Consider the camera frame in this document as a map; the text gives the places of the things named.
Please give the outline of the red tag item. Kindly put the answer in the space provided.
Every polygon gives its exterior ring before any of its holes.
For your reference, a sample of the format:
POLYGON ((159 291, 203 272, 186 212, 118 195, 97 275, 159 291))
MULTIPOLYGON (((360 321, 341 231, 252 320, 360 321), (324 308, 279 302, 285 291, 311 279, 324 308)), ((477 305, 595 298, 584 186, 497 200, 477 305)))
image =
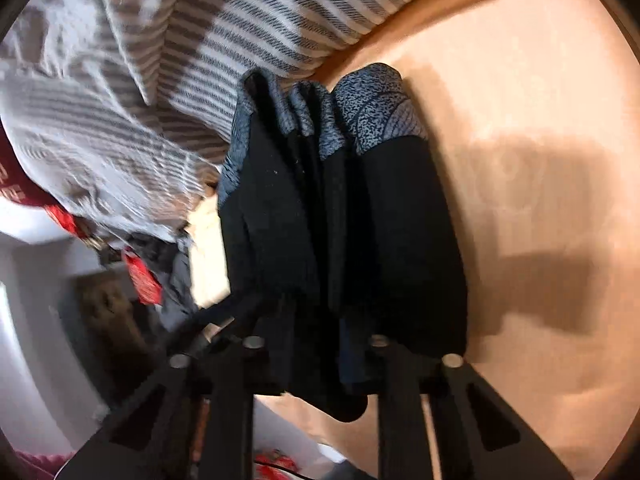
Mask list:
POLYGON ((143 260, 131 249, 125 248, 122 251, 122 261, 126 264, 130 280, 142 304, 148 306, 161 304, 162 286, 154 278, 143 260))

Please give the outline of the grey button shirt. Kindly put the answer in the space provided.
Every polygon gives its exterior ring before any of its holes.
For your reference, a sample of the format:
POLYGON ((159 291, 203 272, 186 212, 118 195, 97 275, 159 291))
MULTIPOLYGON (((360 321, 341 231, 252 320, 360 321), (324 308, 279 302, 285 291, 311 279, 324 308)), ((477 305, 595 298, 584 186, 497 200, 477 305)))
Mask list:
POLYGON ((160 325, 172 332, 198 310, 191 292, 190 236, 182 231, 174 242, 166 242, 134 233, 128 244, 160 285, 160 325))

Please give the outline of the peach bed sheet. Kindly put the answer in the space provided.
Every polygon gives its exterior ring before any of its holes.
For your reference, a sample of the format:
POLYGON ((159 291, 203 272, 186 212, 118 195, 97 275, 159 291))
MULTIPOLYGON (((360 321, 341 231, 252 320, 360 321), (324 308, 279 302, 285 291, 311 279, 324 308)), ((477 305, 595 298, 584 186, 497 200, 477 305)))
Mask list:
POLYGON ((414 0, 316 73, 431 123, 468 356, 578 479, 639 474, 639 58, 603 0, 414 0))

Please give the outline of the black pants with patterned waistband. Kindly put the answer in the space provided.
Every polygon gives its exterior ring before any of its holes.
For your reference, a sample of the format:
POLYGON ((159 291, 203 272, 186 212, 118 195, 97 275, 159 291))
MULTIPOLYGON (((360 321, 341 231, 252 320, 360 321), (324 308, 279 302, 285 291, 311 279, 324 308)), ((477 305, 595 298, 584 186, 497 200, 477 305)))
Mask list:
POLYGON ((246 72, 218 192, 230 285, 266 297, 286 392, 353 422, 368 404, 371 336, 432 359, 465 352, 456 233, 393 67, 368 65, 333 89, 246 72))

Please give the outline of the grey white striped blanket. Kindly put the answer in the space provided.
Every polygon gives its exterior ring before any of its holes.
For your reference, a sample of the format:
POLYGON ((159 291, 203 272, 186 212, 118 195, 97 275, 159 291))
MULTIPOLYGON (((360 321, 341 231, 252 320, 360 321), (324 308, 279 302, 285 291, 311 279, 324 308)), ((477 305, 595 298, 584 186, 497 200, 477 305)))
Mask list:
POLYGON ((75 216, 169 240, 217 179, 253 67, 310 77, 411 0, 30 0, 1 45, 1 122, 75 216))

